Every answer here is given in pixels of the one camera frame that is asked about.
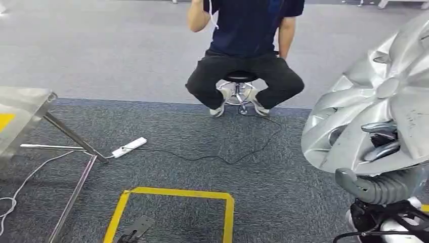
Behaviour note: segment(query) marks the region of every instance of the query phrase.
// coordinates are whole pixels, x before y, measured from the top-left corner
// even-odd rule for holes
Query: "person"
[[[249,89],[247,99],[260,115],[304,89],[302,79],[286,63],[295,33],[295,18],[303,13],[304,0],[192,0],[188,26],[201,31],[218,12],[210,48],[186,83],[188,91],[210,109],[213,117],[225,111],[230,89],[216,89],[218,81],[233,71],[254,73],[267,84]],[[279,57],[274,51],[277,29]]]

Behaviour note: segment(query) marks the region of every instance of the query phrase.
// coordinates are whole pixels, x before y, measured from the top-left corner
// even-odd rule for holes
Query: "yellow tape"
[[[130,197],[130,191],[123,191],[119,198],[118,204],[116,205],[115,212],[113,213],[112,219],[110,220],[109,227],[107,228],[106,235],[104,236],[104,243],[112,243],[115,238],[116,230],[119,225],[123,210],[125,209],[126,202]]]
[[[422,205],[421,206],[421,210],[423,211],[423,212],[429,212],[429,205]]]
[[[225,192],[193,191],[153,187],[136,187],[131,191],[124,191],[122,193],[118,205],[116,206],[115,212],[113,213],[109,227],[107,228],[106,235],[104,236],[104,243],[113,242],[113,238],[115,237],[120,218],[131,193],[224,199],[226,201],[226,205],[223,243],[232,243],[234,226],[234,199],[230,194]]]
[[[15,118],[15,114],[0,114],[0,132]]]

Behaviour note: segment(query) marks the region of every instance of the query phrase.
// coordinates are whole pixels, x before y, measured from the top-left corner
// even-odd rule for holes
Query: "white power strip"
[[[134,149],[142,146],[146,142],[147,142],[147,140],[145,138],[136,139],[133,142],[131,142],[127,145],[124,145],[124,146],[120,147],[119,149],[113,151],[112,154],[115,158],[119,158],[119,157],[123,156],[124,154],[129,153],[129,152],[133,151]]]

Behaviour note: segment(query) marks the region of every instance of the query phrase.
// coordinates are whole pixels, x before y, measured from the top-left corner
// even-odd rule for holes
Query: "shoe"
[[[222,102],[222,105],[218,109],[215,109],[215,110],[210,109],[210,115],[212,117],[219,117],[222,114],[224,114],[225,102],[227,102],[232,97],[232,90],[227,88],[220,88],[218,90],[222,93],[222,96],[224,96],[224,100]]]
[[[259,91],[257,89],[248,89],[244,92],[244,96],[246,97],[246,100],[252,102],[252,104],[255,106],[256,113],[262,116],[267,116],[270,113],[270,110],[265,109],[256,99],[256,94],[258,92]]]

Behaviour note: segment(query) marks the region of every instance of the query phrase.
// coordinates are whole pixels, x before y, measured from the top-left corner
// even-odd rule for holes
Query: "black pants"
[[[233,71],[251,72],[265,81],[268,88],[256,95],[265,109],[273,108],[304,89],[302,79],[274,53],[255,58],[236,58],[210,50],[198,61],[186,88],[205,106],[217,109],[223,102],[223,96],[216,89],[216,84]]]

